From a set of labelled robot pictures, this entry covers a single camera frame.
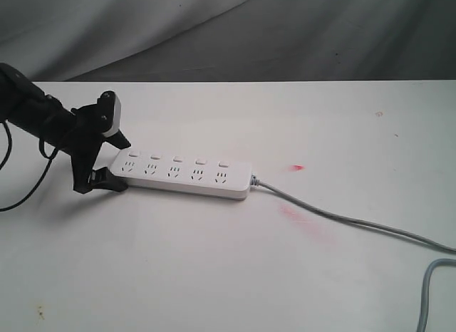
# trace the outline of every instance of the socket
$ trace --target socket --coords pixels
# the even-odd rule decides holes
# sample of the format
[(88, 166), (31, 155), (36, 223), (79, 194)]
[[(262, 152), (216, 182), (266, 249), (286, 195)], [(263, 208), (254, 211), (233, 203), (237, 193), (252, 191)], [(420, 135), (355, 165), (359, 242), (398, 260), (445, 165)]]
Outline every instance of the socket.
[(118, 153), (110, 171), (133, 187), (230, 199), (245, 199), (252, 178), (252, 166), (247, 162), (206, 160), (131, 149)]

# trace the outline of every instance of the gray fabric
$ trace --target gray fabric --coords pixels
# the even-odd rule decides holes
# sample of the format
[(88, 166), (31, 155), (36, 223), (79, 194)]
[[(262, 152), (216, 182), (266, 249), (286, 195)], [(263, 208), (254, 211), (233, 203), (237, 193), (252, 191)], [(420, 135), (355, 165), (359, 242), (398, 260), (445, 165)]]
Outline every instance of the gray fabric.
[[(143, 1), (127, 1), (127, 9), (125, 1), (106, 1), (87, 16), (90, 29), (64, 39), (50, 58), (38, 60), (20, 41), (7, 47), (10, 59), (42, 81), (456, 78), (455, 0), (188, 0), (194, 9), (178, 17), (161, 9), (179, 1), (153, 0), (160, 25), (141, 29), (132, 27), (151, 18), (130, 16)], [(96, 1), (88, 2), (92, 13)], [(0, 56), (4, 50), (0, 42)]]

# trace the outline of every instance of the white tabletop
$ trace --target white tabletop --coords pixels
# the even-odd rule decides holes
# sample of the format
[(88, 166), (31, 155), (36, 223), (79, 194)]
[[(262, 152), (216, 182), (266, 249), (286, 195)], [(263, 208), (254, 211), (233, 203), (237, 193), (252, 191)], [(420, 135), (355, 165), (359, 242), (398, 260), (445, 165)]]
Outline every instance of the white tabletop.
[[(456, 81), (38, 85), (67, 108), (114, 90), (135, 147), (250, 161), (310, 204), (456, 246)], [(2, 207), (46, 164), (11, 130)], [(0, 214), (0, 331), (414, 331), (424, 270), (447, 256), (262, 190), (234, 202), (71, 188), (61, 154)], [(436, 271), (429, 331), (456, 324), (455, 280)]]

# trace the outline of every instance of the gray cable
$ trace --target gray cable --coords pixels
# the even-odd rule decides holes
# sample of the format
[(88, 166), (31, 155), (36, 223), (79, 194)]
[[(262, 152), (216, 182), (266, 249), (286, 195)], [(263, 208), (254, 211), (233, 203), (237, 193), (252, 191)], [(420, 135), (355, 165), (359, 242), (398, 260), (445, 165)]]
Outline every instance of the gray cable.
[(309, 205), (309, 204), (303, 202), (302, 200), (299, 200), (298, 198), (295, 198), (295, 197), (289, 195), (288, 193), (285, 193), (285, 192), (275, 188), (274, 186), (268, 185), (267, 183), (258, 180), (256, 177), (252, 177), (252, 185), (256, 185), (256, 186), (261, 186), (261, 187), (267, 188), (268, 190), (270, 190), (270, 191), (274, 192), (275, 194), (277, 194), (279, 197), (281, 197), (281, 198), (283, 198), (285, 200), (288, 200), (289, 202), (292, 202), (293, 204), (296, 204), (299, 207), (302, 207), (303, 209), (306, 209), (306, 210), (308, 210), (310, 212), (313, 212), (313, 213), (315, 213), (315, 214), (317, 214), (319, 216), (334, 220), (336, 222), (340, 222), (340, 223), (343, 223), (343, 224), (348, 224), (348, 225), (355, 226), (355, 227), (369, 227), (371, 229), (381, 230), (381, 231), (384, 231), (384, 232), (388, 232), (390, 234), (395, 234), (395, 235), (398, 235), (398, 236), (403, 236), (403, 237), (415, 240), (417, 242), (426, 244), (429, 247), (432, 247), (432, 248), (437, 249), (439, 251), (444, 251), (444, 252), (448, 252), (448, 253), (452, 253), (452, 254), (456, 253), (456, 248), (447, 247), (446, 245), (434, 242), (433, 240), (428, 239), (428, 238), (423, 237), (423, 236), (420, 236), (418, 234), (413, 234), (412, 232), (407, 232), (407, 231), (404, 231), (404, 230), (401, 230), (401, 229), (396, 229), (394, 227), (388, 227), (388, 226), (382, 225), (382, 224), (368, 222), (366, 220), (345, 217), (345, 216), (341, 216), (339, 214), (335, 214), (335, 213), (331, 213), (331, 212), (325, 211), (323, 209), (319, 209), (318, 207), (314, 207), (312, 205)]
[(430, 277), (432, 272), (438, 266), (456, 266), (456, 259), (436, 259), (426, 269), (425, 276), (423, 278), (423, 287), (421, 289), (421, 308), (420, 318), (418, 319), (417, 332), (425, 332), (426, 324), (428, 323), (429, 316), (429, 285)]

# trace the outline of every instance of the power strip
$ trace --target power strip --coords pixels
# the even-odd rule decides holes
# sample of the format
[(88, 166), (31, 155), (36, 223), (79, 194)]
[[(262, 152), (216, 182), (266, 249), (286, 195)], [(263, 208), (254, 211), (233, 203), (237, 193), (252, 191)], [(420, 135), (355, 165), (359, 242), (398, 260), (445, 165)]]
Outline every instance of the power strip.
[(250, 191), (252, 166), (246, 162), (121, 150), (110, 171), (133, 187), (242, 200)]

